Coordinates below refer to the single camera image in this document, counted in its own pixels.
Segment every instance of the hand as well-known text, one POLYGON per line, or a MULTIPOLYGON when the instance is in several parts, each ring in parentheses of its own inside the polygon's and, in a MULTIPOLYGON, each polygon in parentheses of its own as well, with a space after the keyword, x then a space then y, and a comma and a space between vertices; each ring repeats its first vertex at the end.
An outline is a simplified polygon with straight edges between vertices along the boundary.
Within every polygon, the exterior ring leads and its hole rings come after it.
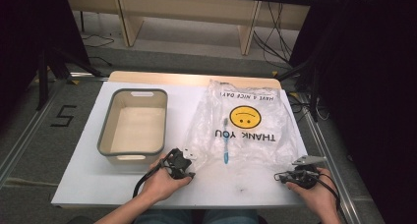
MULTIPOLYGON (((317 168, 320 174, 325 174, 330 177, 330 171, 325 168, 317 168)), ((320 176, 320 180, 330 186, 335 192, 334 183, 327 176, 320 176)), ((323 223, 340 223, 337 216, 336 198, 325 188, 322 184, 316 183, 311 189, 306 190, 298 185, 287 182, 288 189, 300 195, 306 202, 307 206, 316 213, 323 223)))
MULTIPOLYGON (((165 154, 161 154, 159 159, 164 157, 165 154)), ((156 166, 159 159, 153 162, 149 168, 152 169, 156 166)), ((169 198, 174 192, 188 185, 191 181, 191 177, 175 180, 169 176, 166 168, 161 168, 145 181, 141 195, 152 197, 154 202, 158 202, 169 198)))

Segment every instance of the plastic bag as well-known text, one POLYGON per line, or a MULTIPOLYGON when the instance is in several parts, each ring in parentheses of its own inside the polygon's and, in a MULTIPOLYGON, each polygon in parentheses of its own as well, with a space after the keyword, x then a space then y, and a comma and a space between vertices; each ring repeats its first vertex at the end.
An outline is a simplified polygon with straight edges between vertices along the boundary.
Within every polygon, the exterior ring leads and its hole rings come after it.
POLYGON ((279 89, 237 88, 210 81, 183 150, 193 160, 196 172, 219 162, 286 171, 298 158, 296 131, 289 113, 279 89))

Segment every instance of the floor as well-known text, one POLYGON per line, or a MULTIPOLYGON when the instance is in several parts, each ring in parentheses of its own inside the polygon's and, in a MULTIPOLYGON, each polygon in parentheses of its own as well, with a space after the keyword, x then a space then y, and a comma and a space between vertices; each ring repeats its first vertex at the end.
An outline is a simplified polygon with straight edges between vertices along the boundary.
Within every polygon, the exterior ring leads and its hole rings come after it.
MULTIPOLYGON (((81 16, 80 12, 74 12, 74 17, 81 30, 81 16)), ((118 17, 113 15, 96 14, 96 13, 84 13, 84 25, 85 30, 81 31, 81 35, 84 38, 84 43, 87 46, 100 46, 101 48, 127 50, 127 51, 140 51, 140 52, 157 52, 157 53, 169 53, 169 54, 184 54, 192 55, 196 57, 216 57, 226 58, 231 60, 255 60, 255 61, 267 61, 271 62, 271 68, 274 71, 283 72, 286 71, 285 65, 279 58, 266 53, 255 41, 252 42, 250 52, 247 56, 243 56, 240 52, 240 43, 236 26, 208 24, 199 22, 188 21, 174 21, 163 19, 146 19, 144 25, 140 31, 138 39, 133 47, 126 47, 121 34, 118 17)), ((277 41, 278 34, 276 31, 268 38, 271 33, 270 28, 257 28, 257 34, 263 40, 268 39, 268 45, 275 49, 282 56, 289 56, 287 51, 282 51, 281 44, 277 41)), ((297 38, 298 31, 295 30, 283 30, 282 36, 284 36, 285 42, 291 48, 297 38)), ((102 61, 108 61, 105 57, 100 59, 91 59, 94 63, 103 63, 102 61)), ((293 90, 293 81, 290 80, 283 83, 286 90, 293 90)), ((28 110, 29 105, 32 105, 36 98, 28 97, 28 102, 23 102, 20 106, 19 112, 25 112, 24 114, 17 115, 17 118, 21 119, 21 122, 31 123, 30 119, 33 115, 32 110, 28 110)), ((325 151, 325 155, 331 154, 334 163, 337 164, 336 171, 338 176, 344 181, 341 184, 341 188, 346 190, 347 204, 349 201, 353 204, 354 209, 347 207, 345 210, 349 210, 353 213, 345 213, 348 216, 349 223, 384 223, 380 213, 375 207, 372 198, 369 196, 364 184, 362 183, 354 163, 347 159, 347 152, 343 146, 335 125, 326 118, 326 113, 321 115, 322 118, 319 123, 313 123, 311 117, 307 112, 294 114, 300 129, 302 132, 303 141, 306 147, 309 147, 308 151, 312 154, 320 154, 323 152, 323 147, 328 149, 325 151), (350 221, 350 216, 353 216, 354 221, 350 221)), ((7 144, 13 144, 14 140, 18 140, 22 133, 22 128, 19 128, 18 123, 11 123, 10 130, 8 131, 12 137, 6 137, 7 144)), ((0 154, 0 159, 4 159, 5 153, 0 154)), ((41 184, 42 187, 46 187, 46 190, 39 190, 40 193, 46 193, 50 196, 53 195, 53 187, 56 184, 41 184)), ((13 198, 11 195, 0 196, 3 200, 13 198)), ((14 213, 19 215, 19 205, 16 203, 16 210, 14 213)), ((50 212, 54 212, 55 209, 46 209, 50 212)), ((84 210, 81 215, 91 214, 93 217, 99 217, 102 213, 109 211, 109 209, 100 210, 84 210)), ((80 215, 79 212, 74 211, 73 214, 80 215)), ((317 219, 306 207, 284 207, 280 209, 261 209, 259 210, 268 223, 317 223, 317 219)))

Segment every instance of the gray carpet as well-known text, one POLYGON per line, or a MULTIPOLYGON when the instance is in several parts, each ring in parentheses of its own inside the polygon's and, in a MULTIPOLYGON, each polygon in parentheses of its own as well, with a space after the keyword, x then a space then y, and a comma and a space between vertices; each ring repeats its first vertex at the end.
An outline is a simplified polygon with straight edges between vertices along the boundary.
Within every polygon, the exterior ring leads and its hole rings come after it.
MULTIPOLYGON (((92 64, 105 74, 116 70, 187 73, 208 75, 230 75, 270 78, 271 72, 279 70, 264 61, 236 60, 179 54, 114 50, 107 48, 89 48, 89 56, 99 56, 112 63, 107 66, 98 59, 92 64)), ((294 80, 282 83, 283 88, 293 90, 294 80)), ((5 185, 0 190, 0 223, 67 223, 76 216, 98 219, 112 208, 63 209, 54 207, 50 201, 62 178, 72 153, 81 136, 89 112, 100 90, 101 82, 81 81, 79 84, 65 84, 51 105, 51 108, 30 145, 26 149, 10 178, 20 178, 43 185, 23 185, 22 183, 5 185), (68 120, 56 116, 64 105, 68 115, 74 116, 68 127, 51 127, 53 124, 65 124, 68 120)), ((1 131, 0 159, 4 160, 25 126, 37 104, 37 84, 31 84, 11 116, 8 126, 1 131)), ((316 143, 303 113, 295 114, 299 120, 299 129, 312 155, 319 155, 316 143)), ((354 163, 346 158, 346 150, 331 118, 320 121, 320 127, 331 149, 333 158, 345 185, 351 194, 363 223, 384 223, 366 188, 364 187, 354 163)), ((318 219, 304 206, 280 209, 259 210, 268 223, 318 223, 318 219)))

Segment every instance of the person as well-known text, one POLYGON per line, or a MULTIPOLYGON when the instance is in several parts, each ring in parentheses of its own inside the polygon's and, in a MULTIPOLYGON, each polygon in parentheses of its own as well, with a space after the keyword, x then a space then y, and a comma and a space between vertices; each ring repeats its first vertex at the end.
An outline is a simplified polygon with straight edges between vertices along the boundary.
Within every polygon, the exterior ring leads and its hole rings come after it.
MULTIPOLYGON (((150 168, 156 166, 157 162, 155 161, 151 164, 150 168)), ((335 190, 334 183, 329 178, 330 171, 325 168, 318 168, 318 171, 324 174, 320 176, 320 179, 335 190)), ((134 221, 135 223, 149 223, 149 220, 152 220, 154 217, 159 219, 156 223, 191 223, 191 210, 148 210, 157 202, 169 198, 177 190, 187 186, 191 181, 191 177, 174 180, 169 176, 165 168, 159 169, 145 181, 142 191, 137 196, 95 223, 131 224, 134 221), (162 212, 169 213, 166 220, 161 215, 162 212)), ((317 183, 309 190, 290 182, 286 183, 286 186, 304 199, 307 206, 318 215, 323 224, 340 223, 336 210, 335 197, 323 185, 317 183)), ((216 212, 216 210, 208 210, 206 215, 208 217, 205 217, 205 220, 207 220, 205 223, 222 223, 221 221, 224 221, 224 219, 228 220, 225 223, 258 223, 256 210, 226 210, 225 214, 216 212)))

